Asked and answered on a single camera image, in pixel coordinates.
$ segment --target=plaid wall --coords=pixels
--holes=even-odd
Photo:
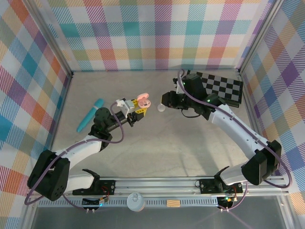
[[[68,78],[21,0],[0,1],[0,229],[17,227],[26,182],[50,145]]]
[[[71,68],[94,71],[234,68],[273,0],[35,1]]]
[[[305,225],[305,1],[286,0],[244,81],[260,128],[269,140],[281,142],[282,159],[293,173],[290,189]]]
[[[250,39],[249,39],[248,42],[247,42],[247,45],[246,45],[246,47],[245,47],[245,49],[244,49],[244,51],[243,51],[243,54],[242,54],[240,60],[238,61],[238,64],[237,64],[237,66],[236,66],[237,69],[240,69],[240,67],[241,67],[241,65],[242,65],[242,63],[243,63],[245,57],[247,56],[247,54],[248,54],[248,52],[249,52],[249,49],[251,48],[251,46],[252,46],[252,44],[253,44],[253,41],[254,41],[256,35],[258,34],[258,32],[259,32],[260,29],[261,29],[261,26],[262,26],[262,24],[263,24],[263,22],[264,22],[264,19],[266,18],[266,16],[267,16],[269,10],[271,9],[272,4],[273,4],[275,1],[276,1],[276,0],[269,0],[268,3],[266,4],[266,6],[265,6],[265,8],[264,8],[264,11],[263,11],[263,13],[261,14],[261,17],[259,18],[258,23],[257,23],[256,27],[254,28],[254,30],[253,30],[253,32],[252,32],[252,35],[251,35]]]

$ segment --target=black and white checkerboard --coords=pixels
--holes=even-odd
[[[239,104],[242,103],[243,82],[196,71],[187,71],[187,74],[191,73],[197,73],[202,77],[203,85],[208,94],[219,95],[230,106],[239,107]]]

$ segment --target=small wood piece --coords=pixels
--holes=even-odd
[[[178,199],[168,199],[166,200],[166,206],[169,208],[179,208],[180,200]]]

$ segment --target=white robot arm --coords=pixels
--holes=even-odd
[[[122,104],[128,105],[130,108],[128,112]],[[121,111],[117,112],[115,116],[121,125],[129,123],[133,126],[146,114],[147,108],[135,110],[138,107],[137,100],[122,99],[117,101],[117,105]],[[94,125],[83,140],[56,152],[45,150],[41,153],[28,179],[28,187],[33,188],[38,182],[35,191],[52,201],[57,200],[63,193],[79,189],[90,189],[92,192],[97,192],[98,195],[101,192],[100,187],[96,190],[99,185],[99,175],[88,169],[83,169],[87,174],[69,176],[69,171],[88,156],[101,152],[109,143],[121,142],[123,137],[118,142],[111,142],[112,135],[110,132],[119,126],[119,123],[107,108],[98,109],[95,113]],[[54,165],[41,178],[52,161],[55,162]]]
[[[197,74],[186,75],[182,79],[183,83],[181,83],[183,89],[180,83],[178,83],[177,78],[174,78],[173,81],[177,84],[176,91],[165,93],[162,96],[162,104],[174,109],[194,109],[197,114],[202,115],[206,120],[226,132],[249,159],[249,161],[243,164],[226,167],[219,171],[214,176],[214,185],[218,186],[220,190],[223,190],[224,187],[245,181],[259,185],[278,169],[279,162],[266,150],[265,146],[268,146],[280,157],[281,145],[277,141],[269,142],[266,138],[260,136],[248,127],[234,115],[230,107],[219,96],[216,94],[207,94],[200,76]],[[212,106],[196,102],[187,96],[184,90],[196,100],[211,104]]]

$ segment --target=blue marker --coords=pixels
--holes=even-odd
[[[90,120],[94,117],[95,112],[101,108],[104,104],[104,100],[103,99],[98,99],[95,104],[93,105],[93,108],[91,108],[91,110],[87,113],[87,115],[84,117],[84,119],[81,121],[81,123],[79,124],[78,128],[77,128],[77,132],[80,132],[83,128],[85,128],[85,126],[90,122]]]

